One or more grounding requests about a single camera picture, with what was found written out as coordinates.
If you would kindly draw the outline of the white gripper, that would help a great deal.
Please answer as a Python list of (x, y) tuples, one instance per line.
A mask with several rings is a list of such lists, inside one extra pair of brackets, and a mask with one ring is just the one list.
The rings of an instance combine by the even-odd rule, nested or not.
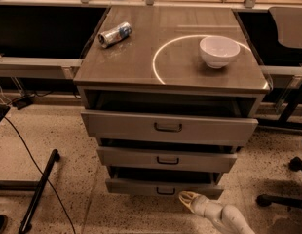
[(182, 191), (179, 194), (179, 200), (195, 215), (206, 218), (210, 221), (220, 221), (222, 218), (223, 206), (210, 200), (204, 195), (199, 196), (198, 193), (193, 191)]

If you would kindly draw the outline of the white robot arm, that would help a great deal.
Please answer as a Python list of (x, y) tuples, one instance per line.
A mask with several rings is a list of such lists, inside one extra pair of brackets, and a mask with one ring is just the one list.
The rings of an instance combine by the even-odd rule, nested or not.
[(255, 234), (240, 210), (233, 205), (222, 205), (192, 191), (181, 191), (179, 200), (194, 215), (209, 220), (221, 234)]

